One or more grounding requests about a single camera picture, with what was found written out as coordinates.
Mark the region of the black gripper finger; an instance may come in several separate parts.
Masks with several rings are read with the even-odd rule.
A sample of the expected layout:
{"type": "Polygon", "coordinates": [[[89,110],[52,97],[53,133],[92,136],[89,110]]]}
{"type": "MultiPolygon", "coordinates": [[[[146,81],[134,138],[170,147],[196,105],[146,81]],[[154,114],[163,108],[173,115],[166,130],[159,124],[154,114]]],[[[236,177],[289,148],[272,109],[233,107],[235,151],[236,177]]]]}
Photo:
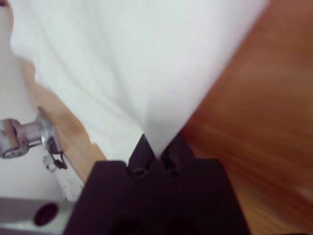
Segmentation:
{"type": "Polygon", "coordinates": [[[179,176],[195,160],[195,155],[187,141],[177,135],[161,154],[161,160],[166,171],[179,176]]]}
{"type": "Polygon", "coordinates": [[[146,136],[142,134],[129,158],[128,172],[132,176],[144,176],[148,173],[150,164],[155,159],[146,136]]]}

